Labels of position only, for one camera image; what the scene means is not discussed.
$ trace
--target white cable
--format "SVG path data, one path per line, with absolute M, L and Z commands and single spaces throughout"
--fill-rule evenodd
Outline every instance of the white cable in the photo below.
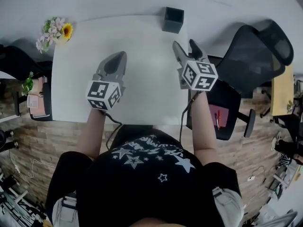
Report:
M 14 155 L 12 155 L 12 160 L 13 160 L 13 164 L 15 165 L 15 169 L 17 170 L 17 172 L 19 173 L 19 175 L 21 176 L 21 178 L 25 181 L 26 179 L 24 177 L 27 177 L 27 178 L 34 178 L 35 175 L 34 175 L 34 162 L 38 162 L 39 164 L 42 164 L 42 165 L 46 165 L 46 166 L 49 166 L 49 167 L 53 167 L 53 168 L 56 168 L 55 166 L 51 166 L 49 164 L 46 164 L 46 163 L 42 163 L 36 159 L 33 159 L 33 163 L 32 163 L 32 174 L 30 172 L 27 173 L 28 176 L 26 175 L 22 175 L 18 166 L 16 165 L 16 160 L 14 158 Z

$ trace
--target wood plank floor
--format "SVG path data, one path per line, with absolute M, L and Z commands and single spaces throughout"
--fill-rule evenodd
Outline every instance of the wood plank floor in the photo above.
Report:
M 3 116 L 12 115 L 14 112 L 11 91 L 21 90 L 20 83 L 16 80 L 5 80 L 7 87 L 2 98 L 0 98 L 0 111 Z M 269 106 L 269 100 L 262 95 L 261 89 L 257 88 L 253 99 L 243 99 L 241 102 L 241 112 L 249 113 L 252 108 L 256 110 L 257 115 L 263 112 Z M 74 150 L 83 123 L 74 122 L 37 122 L 29 117 L 26 103 L 20 106 L 22 117 L 1 123 L 2 130 L 13 130 L 14 140 L 19 143 L 19 149 L 12 149 L 10 154 L 18 165 L 22 175 L 15 170 L 9 152 L 0 153 L 0 165 L 5 174 L 13 174 L 22 187 L 27 189 L 35 201 L 45 202 L 48 185 L 53 175 L 52 167 L 34 163 L 34 178 L 25 177 L 31 172 L 33 159 L 43 163 L 56 166 L 60 155 L 63 152 Z M 283 130 L 275 124 L 269 122 L 270 116 L 261 119 L 256 117 L 254 131 L 250 138 L 244 138 L 246 124 L 240 120 L 237 121 L 234 133 L 229 141 L 218 140 L 218 152 L 223 159 L 224 164 L 235 169 L 238 174 L 238 181 L 243 197 L 245 208 L 244 219 L 249 219 L 255 215 L 260 207 L 268 200 L 266 186 L 272 181 L 273 168 L 277 164 L 279 154 L 271 151 L 271 141 L 280 130 L 283 138 L 290 140 L 287 130 Z M 109 137 L 115 125 L 107 124 L 105 126 L 104 137 L 102 141 L 101 152 L 106 151 L 105 142 Z M 179 126 L 157 126 L 158 129 L 165 131 L 178 139 Z M 193 152 L 191 131 L 184 127 L 182 134 L 183 147 Z M 263 166 L 265 169 L 266 181 L 264 180 Z M 256 179 L 247 181 L 254 170 Z

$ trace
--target white table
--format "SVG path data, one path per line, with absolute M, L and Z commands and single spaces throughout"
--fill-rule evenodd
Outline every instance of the white table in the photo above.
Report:
M 181 90 L 172 43 L 188 51 L 186 23 L 179 34 L 163 32 L 159 16 L 122 16 L 74 25 L 73 36 L 57 45 L 53 58 L 53 119 L 86 122 L 90 105 L 87 83 L 107 56 L 125 51 L 125 93 L 109 111 L 124 124 L 180 124 L 187 105 Z

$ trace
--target yellow sunflower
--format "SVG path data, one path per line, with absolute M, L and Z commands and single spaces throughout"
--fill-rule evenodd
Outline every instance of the yellow sunflower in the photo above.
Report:
M 62 28 L 62 30 L 63 30 L 64 38 L 70 39 L 72 33 L 72 25 L 70 23 L 66 23 Z

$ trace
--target black t-shirt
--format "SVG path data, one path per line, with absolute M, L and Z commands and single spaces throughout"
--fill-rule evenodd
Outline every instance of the black t-shirt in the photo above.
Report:
M 236 172 L 202 166 L 166 134 L 147 134 L 101 154 L 95 161 L 64 153 L 50 184 L 46 210 L 74 190 L 80 226 L 126 227 L 143 218 L 190 226 L 223 226 L 212 190 L 240 194 Z

